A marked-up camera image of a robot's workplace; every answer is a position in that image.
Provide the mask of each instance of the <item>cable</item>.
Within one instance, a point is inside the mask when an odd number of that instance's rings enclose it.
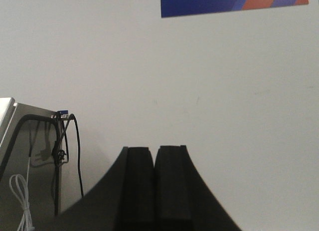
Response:
[[[59,112],[57,112],[57,115],[56,115],[57,119],[61,119],[61,115]],[[56,165],[61,167],[63,164],[66,164],[69,162],[69,151],[68,151],[68,145],[67,145],[67,136],[66,136],[66,130],[69,126],[69,123],[70,121],[73,120],[74,121],[74,124],[75,124],[75,129],[76,129],[76,138],[77,138],[77,143],[78,143],[78,176],[79,176],[79,182],[80,182],[80,190],[81,190],[81,196],[84,197],[84,192],[83,192],[83,183],[82,183],[82,176],[81,176],[81,168],[80,168],[80,159],[81,159],[81,146],[80,146],[80,134],[79,134],[79,128],[78,128],[78,123],[77,123],[77,120],[76,120],[76,117],[74,114],[70,114],[69,117],[67,118],[67,122],[66,122],[66,125],[64,125],[64,121],[61,119],[62,123],[62,130],[63,130],[63,133],[60,137],[60,139],[57,141],[56,145],[55,145],[55,149],[58,149],[62,143],[62,140],[63,138],[65,138],[65,146],[66,146],[66,149],[67,149],[67,152],[66,152],[66,155],[67,155],[67,161],[66,162],[61,162],[63,160],[63,156],[65,155],[65,153],[60,153],[60,151],[58,150],[55,150],[56,152],[56,156],[55,157],[55,162],[56,162]]]
[[[28,160],[26,180],[20,174],[12,175],[9,179],[10,189],[11,189],[12,193],[14,194],[14,196],[20,202],[21,207],[23,209],[23,215],[22,215],[21,222],[19,224],[17,231],[33,231],[34,230],[34,227],[32,225],[31,212],[30,212],[29,189],[28,189],[30,159],[31,159],[31,157],[29,157],[29,160]],[[12,186],[12,179],[15,180],[17,192],[14,190],[14,188]]]

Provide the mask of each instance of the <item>black foam block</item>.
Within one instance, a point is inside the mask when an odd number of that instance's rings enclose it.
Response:
[[[120,221],[128,148],[118,158],[99,183],[80,201],[53,222],[36,231],[115,231]]]
[[[186,146],[161,146],[156,159],[161,231],[240,231],[207,187]]]
[[[121,209],[122,231],[152,231],[154,166],[148,148],[129,148]]]
[[[161,146],[155,162],[157,230],[192,231],[180,148]]]

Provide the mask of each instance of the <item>gray wall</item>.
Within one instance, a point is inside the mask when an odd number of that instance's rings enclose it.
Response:
[[[318,16],[318,0],[166,19],[160,0],[0,0],[0,96],[77,115],[86,192],[123,146],[186,144],[243,230],[317,231]]]

